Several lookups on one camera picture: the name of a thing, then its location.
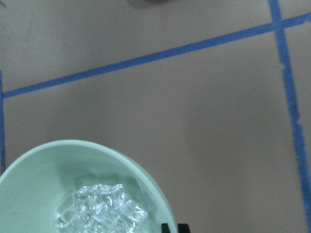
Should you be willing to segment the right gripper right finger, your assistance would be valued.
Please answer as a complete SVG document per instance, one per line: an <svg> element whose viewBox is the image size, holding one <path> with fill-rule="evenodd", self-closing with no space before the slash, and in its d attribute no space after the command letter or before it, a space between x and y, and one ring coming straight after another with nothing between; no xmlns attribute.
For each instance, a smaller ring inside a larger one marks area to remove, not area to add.
<svg viewBox="0 0 311 233"><path fill-rule="evenodd" d="M178 223L177 228L178 228L178 233L190 233L190 227L186 223Z"/></svg>

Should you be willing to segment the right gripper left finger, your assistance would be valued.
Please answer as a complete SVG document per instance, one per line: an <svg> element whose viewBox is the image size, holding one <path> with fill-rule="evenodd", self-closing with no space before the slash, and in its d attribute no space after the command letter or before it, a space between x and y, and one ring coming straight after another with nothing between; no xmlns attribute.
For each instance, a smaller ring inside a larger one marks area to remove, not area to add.
<svg viewBox="0 0 311 233"><path fill-rule="evenodd" d="M170 228L167 223L161 224L161 233L170 233Z"/></svg>

